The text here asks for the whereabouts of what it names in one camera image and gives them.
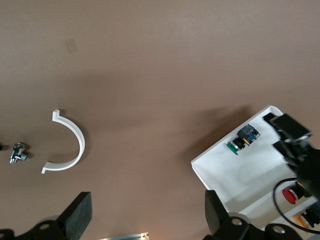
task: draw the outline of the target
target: black cable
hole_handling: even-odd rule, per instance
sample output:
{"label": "black cable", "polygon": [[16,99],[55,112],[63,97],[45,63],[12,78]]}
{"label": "black cable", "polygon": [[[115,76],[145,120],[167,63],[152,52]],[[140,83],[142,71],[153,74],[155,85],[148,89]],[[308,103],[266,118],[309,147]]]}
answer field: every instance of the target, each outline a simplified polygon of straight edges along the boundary
{"label": "black cable", "polygon": [[276,191],[277,191],[277,188],[283,184],[283,183],[286,183],[286,182],[290,182],[290,181],[297,181],[298,179],[296,177],[291,177],[291,178],[286,178],[286,179],[283,179],[281,181],[279,181],[273,188],[273,192],[272,192],[272,199],[273,199],[273,203],[274,203],[274,206],[276,208],[276,210],[278,211],[278,213],[281,215],[281,217],[283,217],[288,223],[290,223],[292,226],[296,227],[297,229],[300,229],[300,230],[303,230],[305,232],[308,232],[308,233],[311,233],[311,234],[318,234],[320,235],[320,231],[316,231],[316,230],[312,230],[312,229],[309,229],[309,228],[306,228],[306,227],[303,227],[303,226],[300,226],[298,224],[295,224],[294,222],[292,222],[291,220],[289,220],[285,214],[283,214],[283,212],[280,210],[279,206],[278,206],[278,203],[276,201]]}

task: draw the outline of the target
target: brown surface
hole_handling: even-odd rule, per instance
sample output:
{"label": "brown surface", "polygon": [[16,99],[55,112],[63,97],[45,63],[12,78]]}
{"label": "brown surface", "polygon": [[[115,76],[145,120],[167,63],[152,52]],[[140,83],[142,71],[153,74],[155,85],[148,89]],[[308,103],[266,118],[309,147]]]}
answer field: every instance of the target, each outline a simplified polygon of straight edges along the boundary
{"label": "brown surface", "polygon": [[[202,239],[190,161],[267,105],[320,146],[318,1],[2,1],[0,223],[17,234],[91,191],[83,240]],[[46,161],[80,163],[41,174]],[[14,143],[33,157],[9,164]]]}

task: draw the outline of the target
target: white curved bracket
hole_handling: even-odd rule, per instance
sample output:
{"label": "white curved bracket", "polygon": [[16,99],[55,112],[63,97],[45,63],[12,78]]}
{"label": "white curved bracket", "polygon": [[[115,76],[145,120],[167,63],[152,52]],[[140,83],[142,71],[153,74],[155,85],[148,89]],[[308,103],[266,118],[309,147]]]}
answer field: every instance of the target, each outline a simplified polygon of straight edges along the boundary
{"label": "white curved bracket", "polygon": [[60,110],[56,109],[52,112],[52,121],[53,122],[57,122],[59,124],[65,125],[68,129],[70,129],[74,135],[76,136],[76,138],[79,141],[79,146],[80,146],[80,150],[79,150],[79,155],[68,162],[65,163],[53,163],[53,162],[46,162],[46,164],[43,166],[42,168],[42,174],[44,174],[46,172],[46,170],[48,171],[61,171],[61,170],[65,170],[65,169],[69,169],[72,166],[74,166],[81,158],[82,154],[84,153],[85,150],[85,137],[83,135],[83,133],[81,132],[80,128],[75,125],[72,121],[70,121],[69,119],[60,116]]}

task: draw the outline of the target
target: white plastic arc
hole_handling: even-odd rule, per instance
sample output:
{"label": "white plastic arc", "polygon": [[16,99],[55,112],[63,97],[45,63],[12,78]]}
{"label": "white plastic arc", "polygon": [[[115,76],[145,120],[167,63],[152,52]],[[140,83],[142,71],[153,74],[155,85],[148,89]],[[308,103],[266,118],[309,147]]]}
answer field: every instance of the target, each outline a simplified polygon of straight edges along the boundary
{"label": "white plastic arc", "polygon": [[80,128],[74,124],[72,121],[70,121],[69,119],[60,116],[60,110],[56,109],[52,112],[52,121],[53,122],[57,122],[59,124],[65,125],[68,129],[70,129],[74,135],[76,136],[76,138],[79,141],[79,155],[68,162],[65,163],[54,163],[54,162],[47,162],[43,168],[42,168],[42,174],[44,174],[47,170],[48,171],[61,171],[61,170],[65,170],[65,169],[69,169],[72,166],[74,166],[81,158],[82,154],[84,153],[85,150],[85,137],[83,135],[83,133],[81,132]]}

